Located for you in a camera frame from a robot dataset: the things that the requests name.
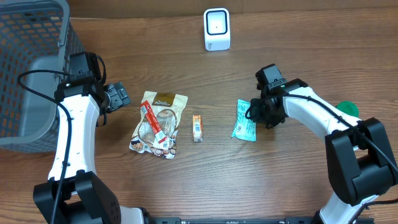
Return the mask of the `teal snack packet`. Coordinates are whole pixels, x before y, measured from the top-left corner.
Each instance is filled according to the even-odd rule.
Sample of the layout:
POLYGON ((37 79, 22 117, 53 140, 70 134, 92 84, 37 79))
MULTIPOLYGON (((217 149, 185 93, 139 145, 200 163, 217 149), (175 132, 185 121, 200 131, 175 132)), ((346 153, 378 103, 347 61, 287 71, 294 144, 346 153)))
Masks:
POLYGON ((250 102, 238 99, 236 107, 236 122, 234 125, 232 138, 243 141, 256 141, 256 124, 245 117, 246 111, 250 107, 250 102))

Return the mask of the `orange juice carton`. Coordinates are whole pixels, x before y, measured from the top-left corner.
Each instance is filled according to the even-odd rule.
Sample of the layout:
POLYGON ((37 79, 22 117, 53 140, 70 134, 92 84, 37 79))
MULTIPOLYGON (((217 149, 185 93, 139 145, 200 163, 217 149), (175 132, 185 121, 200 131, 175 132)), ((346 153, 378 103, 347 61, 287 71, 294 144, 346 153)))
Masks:
POLYGON ((193 140, 195 142, 203 141, 203 125, 200 115, 193 115, 192 118, 193 140))

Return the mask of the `green lid jar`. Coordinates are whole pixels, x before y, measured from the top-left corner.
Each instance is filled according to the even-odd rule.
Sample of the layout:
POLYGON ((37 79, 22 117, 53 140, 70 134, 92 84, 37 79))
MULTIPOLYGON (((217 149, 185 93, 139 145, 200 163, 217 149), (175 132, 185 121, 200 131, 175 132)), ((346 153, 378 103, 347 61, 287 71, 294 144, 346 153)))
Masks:
POLYGON ((350 116, 359 117, 359 109, 351 101, 342 101, 336 105, 336 108, 350 116))

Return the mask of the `red white snack packet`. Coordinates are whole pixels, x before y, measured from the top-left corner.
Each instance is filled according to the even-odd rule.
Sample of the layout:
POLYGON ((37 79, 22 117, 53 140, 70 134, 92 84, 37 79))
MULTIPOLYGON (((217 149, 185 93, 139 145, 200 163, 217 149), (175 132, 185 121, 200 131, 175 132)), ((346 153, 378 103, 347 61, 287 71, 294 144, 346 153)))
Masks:
POLYGON ((129 143, 130 150, 173 159, 177 152, 178 127, 187 101, 188 97, 184 95, 146 91, 140 104, 141 120, 129 143))

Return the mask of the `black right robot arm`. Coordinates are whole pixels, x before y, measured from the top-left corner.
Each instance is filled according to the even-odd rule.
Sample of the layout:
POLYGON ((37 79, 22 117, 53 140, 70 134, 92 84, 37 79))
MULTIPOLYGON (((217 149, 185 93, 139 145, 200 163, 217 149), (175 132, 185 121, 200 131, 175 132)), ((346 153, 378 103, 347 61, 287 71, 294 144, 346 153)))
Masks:
POLYGON ((255 74, 259 98, 245 117, 267 129, 293 118, 325 143, 329 201, 304 223, 365 223, 359 216, 371 205, 396 203, 377 198, 397 185, 397 163, 384 125, 361 120, 321 99, 301 79, 287 81, 275 64, 255 74))

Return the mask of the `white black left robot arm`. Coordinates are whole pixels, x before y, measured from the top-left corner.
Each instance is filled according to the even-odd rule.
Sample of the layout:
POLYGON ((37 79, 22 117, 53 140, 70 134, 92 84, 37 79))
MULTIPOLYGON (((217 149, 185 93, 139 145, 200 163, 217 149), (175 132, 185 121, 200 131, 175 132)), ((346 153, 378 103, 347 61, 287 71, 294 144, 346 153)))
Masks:
POLYGON ((131 102, 121 83, 106 83, 103 59, 89 52, 70 56, 70 71, 54 93, 59 130, 48 181, 33 199, 48 223, 155 223, 142 208, 123 207, 97 176, 95 130, 107 116, 131 102))

